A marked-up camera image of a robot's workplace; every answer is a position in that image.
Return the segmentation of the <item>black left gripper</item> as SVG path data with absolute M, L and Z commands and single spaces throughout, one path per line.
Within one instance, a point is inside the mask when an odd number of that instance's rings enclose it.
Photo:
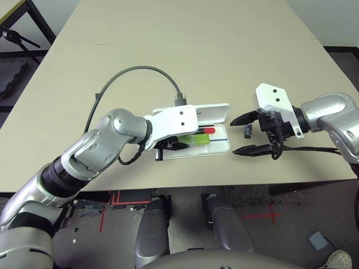
M 177 137 L 168 137 L 164 140 L 157 142 L 157 144 L 155 145 L 155 160 L 163 161 L 164 150 L 179 151 L 187 148 L 188 144 L 178 142 Z

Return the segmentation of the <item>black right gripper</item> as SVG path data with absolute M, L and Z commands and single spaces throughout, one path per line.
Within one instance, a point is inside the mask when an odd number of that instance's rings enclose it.
M 233 151 L 240 156 L 263 156 L 271 155 L 272 159 L 278 159 L 284 151 L 284 141 L 292 136 L 292 127 L 289 122 L 283 122 L 278 112 L 258 113 L 251 111 L 238 116 L 231 121 L 230 126 L 245 126 L 258 120 L 260 129 L 265 132 L 270 144 L 248 145 Z

